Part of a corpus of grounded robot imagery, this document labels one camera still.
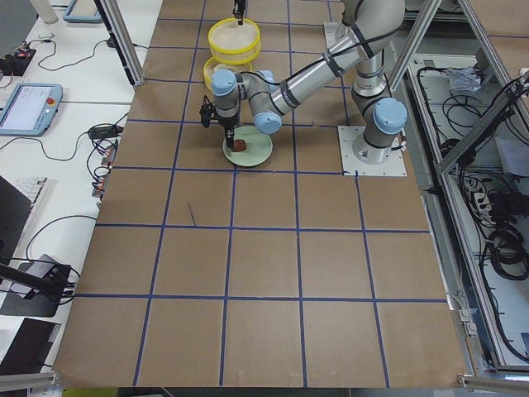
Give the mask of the square robot base plate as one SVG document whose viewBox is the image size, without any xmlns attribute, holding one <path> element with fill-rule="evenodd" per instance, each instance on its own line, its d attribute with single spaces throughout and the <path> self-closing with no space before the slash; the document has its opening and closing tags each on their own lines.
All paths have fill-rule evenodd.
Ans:
<svg viewBox="0 0 529 397">
<path fill-rule="evenodd" d="M 345 176 L 406 177 L 403 151 L 398 137 L 383 149 L 370 146 L 364 126 L 338 126 L 342 173 Z"/>
</svg>

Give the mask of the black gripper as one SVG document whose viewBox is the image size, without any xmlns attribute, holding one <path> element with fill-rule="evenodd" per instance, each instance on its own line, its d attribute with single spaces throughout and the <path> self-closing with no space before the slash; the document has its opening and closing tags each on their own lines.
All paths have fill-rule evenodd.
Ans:
<svg viewBox="0 0 529 397">
<path fill-rule="evenodd" d="M 220 115 L 217 116 L 217 120 L 219 124 L 224 128 L 225 132 L 225 140 L 226 140 L 226 146 L 230 147 L 231 151 L 234 151 L 235 147 L 235 129 L 239 125 L 239 116 L 236 113 L 234 116 L 230 117 L 222 117 Z"/>
</svg>

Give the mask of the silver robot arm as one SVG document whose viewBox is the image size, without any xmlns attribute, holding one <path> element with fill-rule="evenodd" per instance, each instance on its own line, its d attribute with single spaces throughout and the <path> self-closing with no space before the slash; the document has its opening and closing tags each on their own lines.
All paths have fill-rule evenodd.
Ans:
<svg viewBox="0 0 529 397">
<path fill-rule="evenodd" d="M 234 73 L 221 69 L 212 76 L 211 103 L 201 107 L 205 127 L 211 119 L 224 128 L 224 143 L 231 151 L 241 147 L 236 139 L 240 125 L 240 106 L 246 100 L 257 130 L 266 135 L 277 132 L 282 117 L 334 79 L 355 68 L 357 81 L 353 94 L 358 108 L 368 96 L 366 84 L 379 79 L 384 71 L 380 56 L 400 29 L 405 13 L 404 1 L 344 1 L 340 34 L 313 62 L 280 82 L 269 70 Z"/>
</svg>

